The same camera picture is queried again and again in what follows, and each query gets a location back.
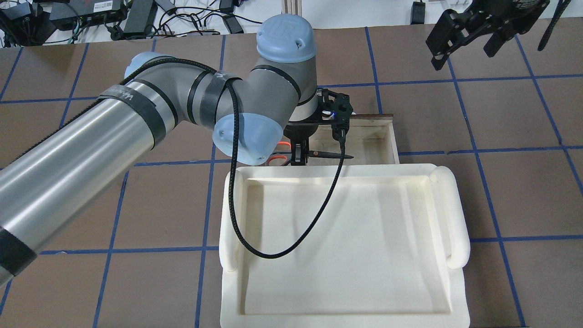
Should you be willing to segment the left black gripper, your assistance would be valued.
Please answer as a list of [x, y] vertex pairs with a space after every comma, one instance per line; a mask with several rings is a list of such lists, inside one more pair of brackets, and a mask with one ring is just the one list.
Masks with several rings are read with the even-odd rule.
[[331, 135], [345, 150], [345, 143], [350, 129], [353, 107], [350, 96], [318, 88], [307, 103], [308, 108], [294, 113], [284, 128], [284, 136], [290, 140], [291, 166], [306, 166], [309, 153], [309, 138], [321, 125], [331, 127]]

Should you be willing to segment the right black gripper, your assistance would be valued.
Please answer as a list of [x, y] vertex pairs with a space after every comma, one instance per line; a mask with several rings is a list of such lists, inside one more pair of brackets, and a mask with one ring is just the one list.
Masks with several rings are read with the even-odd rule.
[[436, 71], [443, 68], [451, 53], [479, 36], [493, 33], [483, 46], [494, 57], [513, 38], [529, 32], [549, 0], [473, 0], [463, 13], [445, 10], [425, 40]]

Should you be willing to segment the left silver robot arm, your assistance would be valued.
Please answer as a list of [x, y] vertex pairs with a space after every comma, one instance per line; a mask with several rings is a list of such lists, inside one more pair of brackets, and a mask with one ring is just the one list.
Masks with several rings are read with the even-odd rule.
[[270, 17], [248, 78], [155, 52], [125, 79], [1, 170], [1, 284], [18, 276], [102, 191], [182, 121], [212, 131], [233, 163], [264, 164], [285, 128], [321, 109], [312, 25]]

